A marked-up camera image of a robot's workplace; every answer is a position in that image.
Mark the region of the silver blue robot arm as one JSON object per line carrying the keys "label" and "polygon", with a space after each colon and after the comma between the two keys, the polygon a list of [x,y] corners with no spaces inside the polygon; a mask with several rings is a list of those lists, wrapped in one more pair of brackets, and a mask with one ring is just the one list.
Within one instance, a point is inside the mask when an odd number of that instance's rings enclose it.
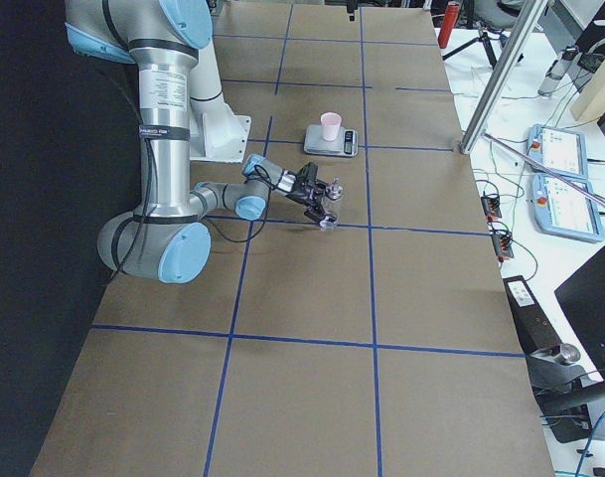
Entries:
{"label": "silver blue robot arm", "polygon": [[246,153],[250,118],[225,102],[206,2],[70,1],[66,27],[78,54],[138,69],[142,200],[99,233],[113,271],[189,282],[210,255],[206,215],[256,221],[275,192],[320,227],[336,223],[341,188],[321,181],[315,164],[292,172]]}

